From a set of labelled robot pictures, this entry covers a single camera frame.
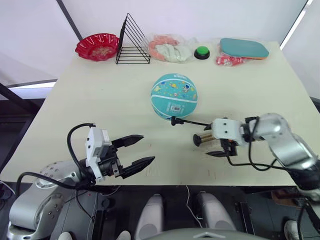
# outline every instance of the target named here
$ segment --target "white wall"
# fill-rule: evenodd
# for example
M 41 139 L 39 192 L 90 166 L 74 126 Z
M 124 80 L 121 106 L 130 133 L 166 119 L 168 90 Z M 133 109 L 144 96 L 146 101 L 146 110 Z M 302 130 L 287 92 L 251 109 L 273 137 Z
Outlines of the white wall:
M 282 42 L 305 0 L 64 0 L 83 37 L 119 35 L 126 13 L 145 34 Z
M 309 95 L 320 99 L 320 0 L 313 0 L 282 51 Z
M 0 0 L 0 83 L 57 79 L 78 39 L 55 0 Z

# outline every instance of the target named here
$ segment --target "green buzzer button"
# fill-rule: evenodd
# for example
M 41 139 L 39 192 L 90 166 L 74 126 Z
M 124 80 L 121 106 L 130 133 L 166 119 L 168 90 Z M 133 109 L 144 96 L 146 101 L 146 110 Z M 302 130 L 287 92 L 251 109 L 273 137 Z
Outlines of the green buzzer button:
M 210 56 L 210 51 L 206 46 L 199 46 L 195 51 L 194 51 L 194 56 L 197 59 L 204 60 L 209 58 Z

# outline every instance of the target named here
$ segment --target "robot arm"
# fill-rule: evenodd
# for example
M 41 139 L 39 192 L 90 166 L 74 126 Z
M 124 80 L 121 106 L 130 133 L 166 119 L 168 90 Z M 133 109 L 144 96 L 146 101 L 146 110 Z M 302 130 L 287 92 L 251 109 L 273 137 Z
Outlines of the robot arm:
M 172 117 L 171 124 L 194 123 Z M 267 141 L 273 156 L 289 173 L 300 193 L 308 199 L 306 211 L 318 232 L 320 232 L 320 160 L 308 144 L 291 132 L 288 122 L 279 114 L 267 113 L 260 117 L 248 117 L 245 123 L 217 118 L 206 125 L 210 133 L 194 135 L 196 146 L 203 142 L 219 139 L 223 150 L 229 156 L 237 155 L 237 146 L 247 146 L 250 141 Z M 208 155 L 226 157 L 225 151 L 212 151 Z
M 125 136 L 113 141 L 108 133 L 97 127 L 91 127 L 86 139 L 86 159 L 80 165 L 96 180 L 105 176 L 130 177 L 147 167 L 154 156 L 134 161 L 130 166 L 123 167 L 117 156 L 120 147 L 127 147 L 141 140 L 141 135 Z M 57 161 L 47 165 L 40 174 L 69 186 L 92 190 L 85 187 L 86 176 L 80 172 L 72 161 Z M 38 240 L 51 235 L 58 220 L 61 208 L 72 191 L 54 183 L 37 178 L 31 187 L 13 203 L 9 213 L 7 237 L 17 240 Z

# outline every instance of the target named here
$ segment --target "white cable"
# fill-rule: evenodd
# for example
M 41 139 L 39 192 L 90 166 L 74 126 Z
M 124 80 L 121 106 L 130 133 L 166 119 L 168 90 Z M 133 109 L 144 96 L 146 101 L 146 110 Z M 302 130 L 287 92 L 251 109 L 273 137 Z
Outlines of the white cable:
M 105 196 L 105 197 L 109 197 L 109 196 L 115 194 L 119 190 L 120 187 L 121 187 L 121 185 L 119 185 L 112 193 L 109 193 L 109 194 L 100 193 L 100 195 Z
M 194 213 L 192 212 L 191 208 L 188 206 L 189 204 L 189 198 L 190 198 L 190 191 L 189 191 L 189 187 L 187 185 L 185 185 L 186 189 L 188 190 L 188 198 L 186 200 L 186 207 L 189 209 L 190 213 L 192 214 L 193 218 L 198 222 L 200 228 L 202 228 L 201 222 L 199 221 L 199 219 L 194 215 Z
M 88 240 L 88 237 L 89 237 L 89 230 L 90 230 L 92 218 L 93 218 L 93 216 L 94 216 L 94 212 L 95 212 L 95 209 L 96 209 L 97 200 L 98 200 L 98 193 L 96 192 L 96 193 L 95 193 L 94 206 L 93 206 L 93 210 L 92 210 L 92 213 L 91 213 L 91 218 L 90 218 L 89 225 L 88 225 L 88 231 L 86 232 L 86 240 Z
M 5 182 L 3 182 L 1 180 L 0 180 L 0 184 L 5 185 L 14 195 L 16 195 L 16 192 L 8 184 L 6 184 Z

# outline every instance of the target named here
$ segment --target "barcode sticker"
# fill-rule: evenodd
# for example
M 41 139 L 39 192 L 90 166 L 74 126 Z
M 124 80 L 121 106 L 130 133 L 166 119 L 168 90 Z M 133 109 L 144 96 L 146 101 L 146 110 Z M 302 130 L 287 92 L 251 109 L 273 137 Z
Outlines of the barcode sticker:
M 171 106 L 171 110 L 174 111 L 174 112 L 180 112 L 181 111 L 181 107 Z

